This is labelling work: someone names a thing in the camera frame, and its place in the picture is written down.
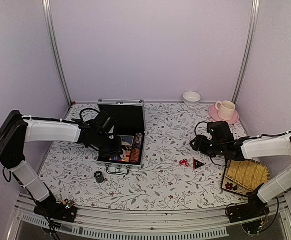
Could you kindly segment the aluminium poker case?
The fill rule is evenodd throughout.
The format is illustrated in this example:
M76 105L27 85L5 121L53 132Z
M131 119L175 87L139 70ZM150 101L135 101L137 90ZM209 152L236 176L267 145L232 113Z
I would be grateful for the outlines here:
M110 158L98 157L97 163L104 165L109 175L127 176L131 169L141 169L145 147L146 119L145 101L99 99L98 108L114 118L116 135L134 136L137 133L143 134L143 145L139 163L131 163L130 157L133 146L123 146L121 161L111 161Z

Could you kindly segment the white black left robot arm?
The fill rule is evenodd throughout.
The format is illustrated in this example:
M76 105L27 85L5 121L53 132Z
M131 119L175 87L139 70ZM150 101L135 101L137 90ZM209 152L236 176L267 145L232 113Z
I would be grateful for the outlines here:
M26 161L24 147L31 142L69 142L84 145L98 152L101 158L123 155L121 137L114 119L104 111L85 121L32 117L20 111L9 113L0 128L0 163L10 171L49 217L60 213L54 195Z

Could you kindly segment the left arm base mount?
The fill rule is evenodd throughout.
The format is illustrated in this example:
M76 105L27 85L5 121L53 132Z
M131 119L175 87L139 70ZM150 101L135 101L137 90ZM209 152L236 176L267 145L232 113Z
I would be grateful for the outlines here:
M54 198L47 198L42 202L34 200L36 207L34 213L54 220L74 223L77 217L78 208L73 200L65 199L57 202Z

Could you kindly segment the black poker chip stack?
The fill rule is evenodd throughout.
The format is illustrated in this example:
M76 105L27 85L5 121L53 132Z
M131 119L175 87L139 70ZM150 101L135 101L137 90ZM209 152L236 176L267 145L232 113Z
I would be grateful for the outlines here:
M94 178L97 183L103 183L105 181L103 172L99 170L94 173Z

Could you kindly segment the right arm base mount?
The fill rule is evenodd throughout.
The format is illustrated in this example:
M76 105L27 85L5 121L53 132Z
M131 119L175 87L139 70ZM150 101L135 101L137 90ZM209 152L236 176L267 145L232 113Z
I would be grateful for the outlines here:
M230 223L266 217L269 213L268 204L262 202L257 195L251 195L248 198L248 203L230 204L225 209L225 215L229 218Z

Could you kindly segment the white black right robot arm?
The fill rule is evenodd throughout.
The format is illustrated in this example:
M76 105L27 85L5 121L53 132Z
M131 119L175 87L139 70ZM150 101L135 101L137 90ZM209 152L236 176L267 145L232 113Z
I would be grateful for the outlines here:
M208 122L209 134L196 134L191 148L213 159L224 157L226 178L252 191L244 214L255 218L264 205L291 190L291 130L235 139L225 121Z

